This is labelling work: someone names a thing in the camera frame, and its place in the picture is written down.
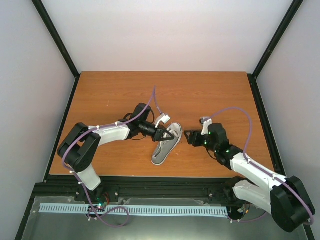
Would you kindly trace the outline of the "grey canvas sneaker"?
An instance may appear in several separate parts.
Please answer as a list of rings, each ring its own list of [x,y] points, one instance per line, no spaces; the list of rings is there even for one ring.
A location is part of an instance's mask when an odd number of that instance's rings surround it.
[[[160,142],[155,148],[151,156],[151,162],[156,166],[163,164],[167,159],[167,157],[169,156],[169,154],[172,152],[172,150],[180,142],[182,138],[182,134],[180,137],[175,137],[174,140]]]

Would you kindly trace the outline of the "white shoelace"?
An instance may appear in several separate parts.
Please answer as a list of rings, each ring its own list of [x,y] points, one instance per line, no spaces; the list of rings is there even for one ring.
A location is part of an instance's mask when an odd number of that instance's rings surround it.
[[[167,127],[167,131],[173,134],[176,138],[182,135],[182,127],[179,123],[173,122]]]

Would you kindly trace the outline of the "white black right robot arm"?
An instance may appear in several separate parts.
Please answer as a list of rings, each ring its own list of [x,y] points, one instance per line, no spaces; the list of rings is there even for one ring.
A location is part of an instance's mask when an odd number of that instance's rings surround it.
[[[241,175],[231,186],[232,199],[246,201],[270,214],[277,225],[291,233],[314,222],[316,213],[303,182],[259,164],[231,144],[220,123],[206,123],[202,130],[186,130],[189,145],[204,147],[219,164]]]

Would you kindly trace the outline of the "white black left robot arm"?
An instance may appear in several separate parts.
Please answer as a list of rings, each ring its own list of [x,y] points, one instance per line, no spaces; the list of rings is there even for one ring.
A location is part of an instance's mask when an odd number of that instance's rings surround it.
[[[93,161],[101,153],[99,147],[115,146],[119,142],[132,140],[135,137],[148,137],[157,146],[151,161],[161,165],[169,153],[176,147],[181,138],[181,126],[177,123],[165,124],[170,120],[166,113],[155,117],[154,111],[145,103],[139,103],[132,113],[106,126],[88,126],[77,123],[57,149],[64,167],[69,168],[92,201],[103,198],[104,188],[100,186],[101,178],[97,175]]]

